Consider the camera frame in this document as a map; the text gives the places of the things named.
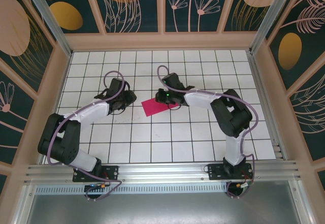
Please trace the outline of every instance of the flower illustration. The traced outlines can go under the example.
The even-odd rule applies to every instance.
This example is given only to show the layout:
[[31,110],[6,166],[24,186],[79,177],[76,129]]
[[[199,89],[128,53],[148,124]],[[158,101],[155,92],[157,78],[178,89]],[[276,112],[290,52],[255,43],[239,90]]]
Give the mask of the flower illustration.
[[197,7],[199,20],[198,20],[198,32],[200,32],[200,18],[204,14],[211,14],[220,11],[220,6],[217,6],[219,0],[195,0]]
[[3,81],[0,82],[0,111],[10,111],[10,104],[14,96],[15,87],[8,83],[8,88]]
[[187,7],[187,2],[185,2],[186,0],[168,0],[168,1],[169,4],[171,4],[171,7],[173,9],[175,29],[176,32],[178,32],[176,18],[175,18],[175,10]]

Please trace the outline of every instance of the pink paper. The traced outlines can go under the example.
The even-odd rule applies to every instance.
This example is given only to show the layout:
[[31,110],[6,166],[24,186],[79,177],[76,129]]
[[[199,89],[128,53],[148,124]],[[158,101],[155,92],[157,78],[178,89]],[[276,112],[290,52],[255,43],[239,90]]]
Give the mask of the pink paper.
[[169,108],[167,105],[156,102],[155,98],[149,99],[147,101],[141,102],[142,107],[144,109],[144,112],[146,113],[146,116],[152,116],[154,114],[157,114],[162,111],[169,110],[171,108],[177,107],[179,105],[169,105]]

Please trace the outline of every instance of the white grid mat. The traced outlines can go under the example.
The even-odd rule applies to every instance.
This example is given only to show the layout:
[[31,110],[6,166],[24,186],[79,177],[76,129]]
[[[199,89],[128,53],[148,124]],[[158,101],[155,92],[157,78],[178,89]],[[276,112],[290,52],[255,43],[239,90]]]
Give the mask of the white grid mat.
[[[137,100],[121,115],[110,115],[81,133],[80,147],[103,163],[220,161],[225,135],[213,113],[181,107],[146,117],[141,102],[162,87],[156,69],[166,65],[181,82],[210,91],[233,88],[261,120],[246,136],[244,151],[258,160],[275,159],[267,125],[244,50],[75,52],[59,103],[59,114],[89,104],[104,89],[103,76],[121,72]],[[115,74],[107,79],[107,84]]]

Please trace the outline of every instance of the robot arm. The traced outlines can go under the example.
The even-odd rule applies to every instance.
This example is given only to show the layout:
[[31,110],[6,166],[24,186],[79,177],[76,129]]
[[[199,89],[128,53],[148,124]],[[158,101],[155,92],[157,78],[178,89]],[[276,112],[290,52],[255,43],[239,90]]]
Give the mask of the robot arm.
[[[162,80],[167,86],[174,89],[190,90],[194,88],[193,86],[185,88],[176,73],[171,73]],[[233,89],[229,89],[224,94],[240,98]],[[165,91],[162,88],[158,90],[155,100],[164,104],[197,106],[213,111],[221,130],[226,135],[224,170],[229,175],[233,175],[245,163],[245,157],[240,152],[240,145],[242,135],[249,128],[252,114],[244,104],[226,97],[207,94],[202,90],[181,93],[173,90]]]
[[[51,158],[65,164],[71,165],[75,168],[83,169],[91,172],[94,176],[100,177],[102,172],[101,160],[89,155],[79,148],[80,132],[92,124],[94,121],[102,117],[108,116],[115,110],[124,110],[127,106],[136,100],[136,95],[129,89],[129,84],[124,83],[123,92],[115,99],[109,102],[102,102],[95,104],[115,95],[122,86],[122,80],[114,78],[109,88],[106,88],[102,93],[94,97],[92,107],[85,109],[82,113],[76,114],[72,117],[61,129],[60,136],[56,136],[52,150]],[[41,136],[38,152],[47,155],[50,140],[57,129],[58,125],[69,115],[58,115],[56,113],[49,116],[45,125],[43,134]]]

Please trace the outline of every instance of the purple cable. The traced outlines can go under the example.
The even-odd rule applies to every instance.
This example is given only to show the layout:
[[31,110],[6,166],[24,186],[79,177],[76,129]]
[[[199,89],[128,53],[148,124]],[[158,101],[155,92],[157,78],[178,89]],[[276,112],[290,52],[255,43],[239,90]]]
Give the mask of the purple cable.
[[[233,100],[236,100],[236,101],[239,101],[241,103],[243,103],[244,105],[246,105],[249,109],[252,110],[252,112],[254,113],[255,117],[256,117],[256,121],[254,123],[254,125],[249,129],[249,130],[246,130],[244,133],[243,133],[243,136],[242,136],[242,139],[240,141],[240,153],[242,156],[244,157],[252,157],[252,160],[253,160],[253,177],[251,179],[252,182],[254,182],[254,177],[255,177],[255,158],[254,158],[254,154],[249,154],[249,155],[245,155],[244,154],[244,150],[243,150],[243,144],[244,144],[244,138],[245,136],[250,132],[252,131],[258,124],[258,114],[256,112],[256,110],[249,104],[247,103],[246,101],[238,98],[238,97],[235,97],[235,96],[232,96],[232,95],[228,95],[228,94],[224,94],[224,93],[212,93],[212,92],[209,92],[209,91],[205,91],[205,90],[199,90],[199,89],[196,89],[196,90],[179,90],[179,89],[174,89],[172,87],[169,87],[168,85],[166,85],[164,82],[163,82],[163,79],[161,78],[160,76],[160,73],[159,73],[159,69],[160,68],[165,68],[169,74],[169,69],[164,66],[164,65],[160,65],[158,68],[157,68],[157,75],[158,75],[158,79],[159,81],[166,87],[168,88],[169,90],[173,90],[175,92],[179,92],[179,93],[193,93],[193,92],[198,92],[198,93],[205,93],[205,94],[210,94],[210,95],[215,95],[215,96],[221,96],[221,97],[226,97],[226,98],[230,98],[230,99],[233,99]],[[231,192],[229,192],[229,185],[231,184],[231,181],[227,183],[227,186],[226,186],[226,194],[229,196],[229,197],[237,197],[239,198],[238,196],[235,196],[234,194],[232,194]],[[247,194],[248,190],[250,189],[250,187],[248,187],[248,189],[243,193],[241,194],[241,196],[244,196],[245,194]]]
[[[110,101],[110,100],[116,98],[116,97],[117,97],[117,96],[118,96],[118,95],[123,91],[125,80],[124,80],[123,75],[122,75],[120,72],[118,72],[118,71],[110,71],[110,72],[108,72],[107,74],[105,74],[105,76],[104,76],[104,85],[105,85],[105,87],[107,87],[107,86],[106,86],[106,83],[105,83],[105,79],[106,79],[106,77],[107,77],[109,74],[111,74],[111,73],[117,73],[118,75],[121,76],[121,78],[122,78],[122,86],[121,86],[120,90],[119,90],[115,95],[113,95],[112,97],[109,97],[109,98],[107,98],[107,99],[100,100],[100,101],[97,101],[97,102],[94,102],[94,103],[90,103],[89,105],[86,105],[86,106],[82,107],[81,109],[79,109],[79,110],[77,110],[76,112],[74,112],[74,113],[72,113],[71,115],[69,115],[67,118],[65,118],[65,119],[64,119],[64,120],[59,124],[59,126],[57,127],[57,129],[54,131],[54,134],[53,134],[53,136],[52,136],[52,138],[51,138],[51,141],[50,141],[49,148],[48,148],[48,150],[47,150],[47,155],[46,155],[46,157],[47,157],[47,162],[48,162],[50,165],[54,166],[54,165],[59,165],[59,164],[61,164],[61,163],[53,163],[53,162],[51,161],[51,150],[52,150],[52,146],[53,146],[53,143],[54,143],[55,137],[56,137],[56,135],[58,134],[58,132],[60,131],[60,129],[63,127],[63,125],[64,125],[64,124],[65,124],[69,119],[71,119],[72,117],[78,115],[79,113],[81,113],[81,112],[84,111],[85,109],[87,109],[87,108],[89,108],[89,107],[91,107],[91,106],[95,106],[96,104],[99,104],[99,103],[102,103],[102,102]],[[92,177],[92,178],[94,178],[94,179],[97,179],[97,180],[100,180],[100,181],[103,181],[103,182],[118,182],[118,184],[117,184],[115,187],[113,187],[113,188],[112,188],[112,189],[111,189],[107,194],[104,194],[104,195],[98,197],[97,199],[91,199],[91,198],[89,198],[88,193],[89,193],[90,190],[92,190],[92,188],[90,188],[90,189],[86,192],[86,197],[87,197],[88,200],[92,200],[92,201],[96,201],[96,200],[98,201],[98,200],[101,200],[101,199],[107,197],[111,192],[113,192],[116,188],[118,188],[118,187],[122,184],[122,181],[120,181],[120,180],[110,180],[110,179],[105,179],[105,178],[101,178],[101,177],[96,177],[96,176],[94,176],[94,175],[92,175],[92,174],[90,174],[90,173],[84,171],[83,169],[78,169],[78,170],[81,171],[83,174],[89,176],[89,177]]]

